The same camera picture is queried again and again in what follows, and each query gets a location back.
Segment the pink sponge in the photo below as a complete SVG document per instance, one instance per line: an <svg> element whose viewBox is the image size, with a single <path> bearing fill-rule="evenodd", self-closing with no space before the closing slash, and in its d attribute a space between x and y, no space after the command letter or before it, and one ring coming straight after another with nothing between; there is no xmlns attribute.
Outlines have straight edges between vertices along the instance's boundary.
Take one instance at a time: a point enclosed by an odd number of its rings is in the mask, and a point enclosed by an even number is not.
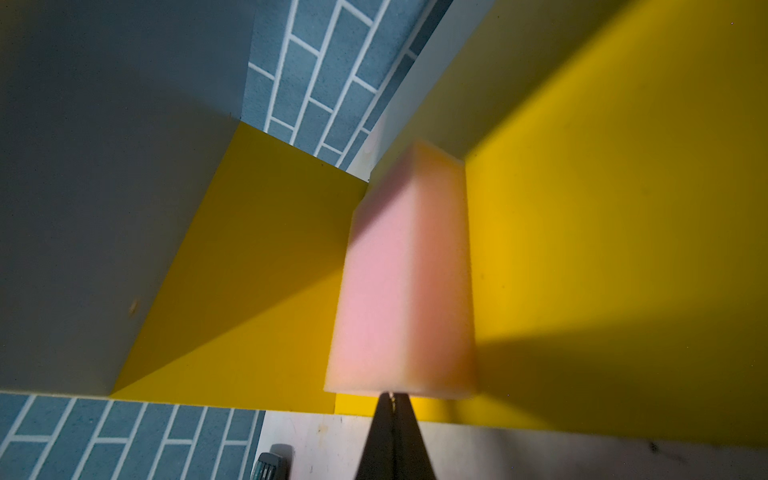
<svg viewBox="0 0 768 480"><path fill-rule="evenodd" d="M477 390L465 166L411 144L353 213L324 388Z"/></svg>

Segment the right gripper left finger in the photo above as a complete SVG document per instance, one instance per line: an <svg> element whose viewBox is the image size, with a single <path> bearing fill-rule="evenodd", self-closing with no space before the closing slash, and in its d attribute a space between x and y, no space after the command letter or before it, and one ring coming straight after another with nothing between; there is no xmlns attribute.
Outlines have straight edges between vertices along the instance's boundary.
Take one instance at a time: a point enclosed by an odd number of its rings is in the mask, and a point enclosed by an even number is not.
<svg viewBox="0 0 768 480"><path fill-rule="evenodd" d="M392 480L394 467L394 411L389 393L379 396L365 446L355 475L356 480Z"/></svg>

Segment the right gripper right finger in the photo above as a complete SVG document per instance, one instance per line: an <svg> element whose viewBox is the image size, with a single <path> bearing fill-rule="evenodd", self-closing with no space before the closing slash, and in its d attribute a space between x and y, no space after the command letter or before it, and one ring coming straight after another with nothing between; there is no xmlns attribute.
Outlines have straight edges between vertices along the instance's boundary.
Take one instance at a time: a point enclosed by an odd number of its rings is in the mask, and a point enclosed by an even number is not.
<svg viewBox="0 0 768 480"><path fill-rule="evenodd" d="M427 449L410 400L405 393L392 394L394 478L435 480Z"/></svg>

